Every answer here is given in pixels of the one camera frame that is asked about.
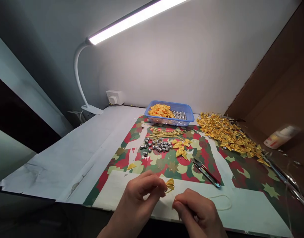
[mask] hand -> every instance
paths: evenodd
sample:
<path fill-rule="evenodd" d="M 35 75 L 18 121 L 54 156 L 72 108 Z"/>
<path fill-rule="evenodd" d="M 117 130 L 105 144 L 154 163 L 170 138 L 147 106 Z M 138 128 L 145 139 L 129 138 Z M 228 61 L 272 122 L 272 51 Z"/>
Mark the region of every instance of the hand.
<path fill-rule="evenodd" d="M 175 197 L 173 208 L 185 224 L 190 238 L 228 237 L 215 204 L 199 193 L 186 189 Z"/>
<path fill-rule="evenodd" d="M 165 196 L 165 182 L 151 170 L 128 182 L 116 211 L 99 233 L 100 237 L 137 237 L 160 197 Z"/>

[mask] white bottle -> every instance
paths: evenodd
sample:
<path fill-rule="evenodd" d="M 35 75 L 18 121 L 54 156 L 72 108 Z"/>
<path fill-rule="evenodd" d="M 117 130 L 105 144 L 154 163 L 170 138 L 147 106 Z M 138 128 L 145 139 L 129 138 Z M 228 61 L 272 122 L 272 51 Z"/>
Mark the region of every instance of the white bottle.
<path fill-rule="evenodd" d="M 288 126 L 281 131 L 276 131 L 270 135 L 269 138 L 264 141 L 264 145 L 271 149 L 277 149 L 282 144 L 289 141 L 293 137 L 294 133 L 295 128 L 293 126 Z"/>

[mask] wall socket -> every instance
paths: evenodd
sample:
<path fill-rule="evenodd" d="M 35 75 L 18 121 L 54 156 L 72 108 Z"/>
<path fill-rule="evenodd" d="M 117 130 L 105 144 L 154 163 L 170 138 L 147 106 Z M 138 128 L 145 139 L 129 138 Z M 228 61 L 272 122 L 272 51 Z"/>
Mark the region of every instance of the wall socket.
<path fill-rule="evenodd" d="M 109 103 L 122 105 L 124 103 L 123 92 L 115 91 L 115 90 L 108 90 L 106 91 Z"/>

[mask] desk lamp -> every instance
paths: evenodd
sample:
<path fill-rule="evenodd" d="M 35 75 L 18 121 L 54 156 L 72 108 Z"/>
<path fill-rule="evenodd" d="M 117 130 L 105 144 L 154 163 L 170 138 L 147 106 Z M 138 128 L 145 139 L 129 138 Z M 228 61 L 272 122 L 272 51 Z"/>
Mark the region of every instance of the desk lamp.
<path fill-rule="evenodd" d="M 96 108 L 92 105 L 87 103 L 85 95 L 83 93 L 82 87 L 80 85 L 79 76 L 78 76 L 78 58 L 80 52 L 86 48 L 87 46 L 94 46 L 98 43 L 114 36 L 144 20 L 147 20 L 167 9 L 170 9 L 182 2 L 187 0 L 154 0 L 151 1 L 144 6 L 138 8 L 137 10 L 125 15 L 124 17 L 120 18 L 119 20 L 113 22 L 112 24 L 106 26 L 105 28 L 101 29 L 100 31 L 94 33 L 93 35 L 86 38 L 85 42 L 80 44 L 75 52 L 74 55 L 74 71 L 75 77 L 77 81 L 77 85 L 80 91 L 80 94 L 83 97 L 85 105 L 82 106 L 83 110 L 91 112 L 93 114 L 99 115 L 103 113 L 103 110 Z"/>

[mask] white paper sheet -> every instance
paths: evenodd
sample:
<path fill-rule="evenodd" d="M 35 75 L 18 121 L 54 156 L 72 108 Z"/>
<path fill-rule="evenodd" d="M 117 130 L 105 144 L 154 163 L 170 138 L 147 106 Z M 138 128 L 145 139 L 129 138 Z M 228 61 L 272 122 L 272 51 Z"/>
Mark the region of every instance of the white paper sheet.
<path fill-rule="evenodd" d="M 2 190 L 82 204 L 144 111 L 128 106 L 106 108 L 4 178 Z M 83 182 L 94 164 L 92 177 Z"/>
<path fill-rule="evenodd" d="M 137 176 L 138 174 L 112 171 L 99 196 L 95 200 L 93 207 L 114 211 L 128 181 Z M 224 186 L 218 190 L 211 184 L 178 179 L 174 179 L 174 183 L 175 190 L 160 199 L 153 210 L 153 218 L 179 222 L 177 212 L 171 209 L 172 203 L 177 194 L 183 193 L 187 188 L 190 188 L 204 197 L 226 195 L 230 198 L 232 208 L 225 211 L 218 211 L 225 228 L 292 237 L 289 228 L 262 192 L 241 188 L 226 189 Z M 228 207 L 230 202 L 225 197 L 213 198 L 212 201 L 215 203 L 217 209 Z"/>

